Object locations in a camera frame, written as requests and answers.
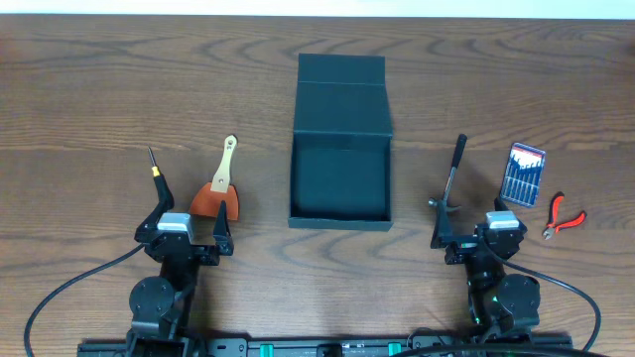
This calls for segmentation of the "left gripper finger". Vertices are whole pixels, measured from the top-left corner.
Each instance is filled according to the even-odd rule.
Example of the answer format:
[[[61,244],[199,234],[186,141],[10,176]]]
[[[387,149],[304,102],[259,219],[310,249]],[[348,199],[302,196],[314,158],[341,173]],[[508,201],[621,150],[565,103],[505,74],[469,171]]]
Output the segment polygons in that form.
[[[227,217],[227,205],[224,200],[220,202],[212,236],[217,244],[230,244],[232,241]]]
[[[143,222],[143,227],[147,229],[155,229],[162,215],[173,209],[175,205],[174,197],[166,185],[158,186],[157,193],[159,201],[153,211]]]

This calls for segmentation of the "precision screwdriver set case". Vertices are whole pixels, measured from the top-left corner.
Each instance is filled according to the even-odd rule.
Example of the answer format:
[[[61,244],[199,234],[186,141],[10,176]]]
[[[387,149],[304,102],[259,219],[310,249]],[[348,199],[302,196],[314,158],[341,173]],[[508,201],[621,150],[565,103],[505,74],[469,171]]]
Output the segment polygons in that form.
[[[511,146],[500,188],[500,197],[525,207],[533,207],[540,192],[546,152],[522,143]]]

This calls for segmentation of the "orange scraper wooden handle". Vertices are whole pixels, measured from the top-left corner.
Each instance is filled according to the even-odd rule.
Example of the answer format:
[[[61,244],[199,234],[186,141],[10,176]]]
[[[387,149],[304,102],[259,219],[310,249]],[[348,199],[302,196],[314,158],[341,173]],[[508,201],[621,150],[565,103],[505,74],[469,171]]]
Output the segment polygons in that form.
[[[236,187],[231,183],[232,156],[238,141],[234,135],[225,138],[223,154],[212,180],[207,182],[195,195],[189,213],[198,216],[216,217],[222,203],[226,204],[227,218],[239,220],[239,198]]]

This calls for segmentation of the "small claw hammer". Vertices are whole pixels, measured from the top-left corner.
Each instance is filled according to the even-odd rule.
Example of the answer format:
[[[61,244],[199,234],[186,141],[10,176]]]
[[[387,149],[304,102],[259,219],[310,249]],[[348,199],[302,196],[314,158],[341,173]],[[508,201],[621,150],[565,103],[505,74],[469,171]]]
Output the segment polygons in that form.
[[[463,151],[465,148],[465,144],[467,142],[467,136],[465,134],[459,134],[456,140],[456,144],[454,147],[454,152],[452,155],[451,166],[449,175],[444,187],[443,197],[441,199],[430,198],[429,206],[434,208],[444,208],[447,212],[455,212],[460,210],[460,205],[449,205],[448,198],[450,194],[450,189],[453,184],[453,180],[455,177],[455,173],[458,169],[460,160],[463,155]]]

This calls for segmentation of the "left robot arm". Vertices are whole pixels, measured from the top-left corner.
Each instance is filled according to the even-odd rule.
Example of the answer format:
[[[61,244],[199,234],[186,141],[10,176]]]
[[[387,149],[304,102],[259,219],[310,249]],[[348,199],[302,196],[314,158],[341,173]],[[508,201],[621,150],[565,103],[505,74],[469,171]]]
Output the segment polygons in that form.
[[[233,254],[227,204],[217,207],[213,245],[194,244],[191,216],[173,213],[174,198],[166,187],[159,202],[138,226],[134,239],[161,265],[160,273],[141,280],[131,291],[133,313],[127,336],[128,356],[205,356],[207,342],[189,330],[197,276],[202,266],[217,266]]]

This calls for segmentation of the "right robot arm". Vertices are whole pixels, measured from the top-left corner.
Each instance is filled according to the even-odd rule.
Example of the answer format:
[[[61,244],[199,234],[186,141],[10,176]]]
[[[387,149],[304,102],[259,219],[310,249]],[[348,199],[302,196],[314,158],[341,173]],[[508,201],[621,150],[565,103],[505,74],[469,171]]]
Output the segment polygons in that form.
[[[431,247],[444,250],[444,262],[463,265],[467,277],[468,308],[476,324],[473,340],[528,340],[540,322],[540,284],[526,275],[507,274],[504,265],[515,255],[527,227],[499,199],[470,234],[452,231],[455,211],[443,200],[430,199],[436,210]]]

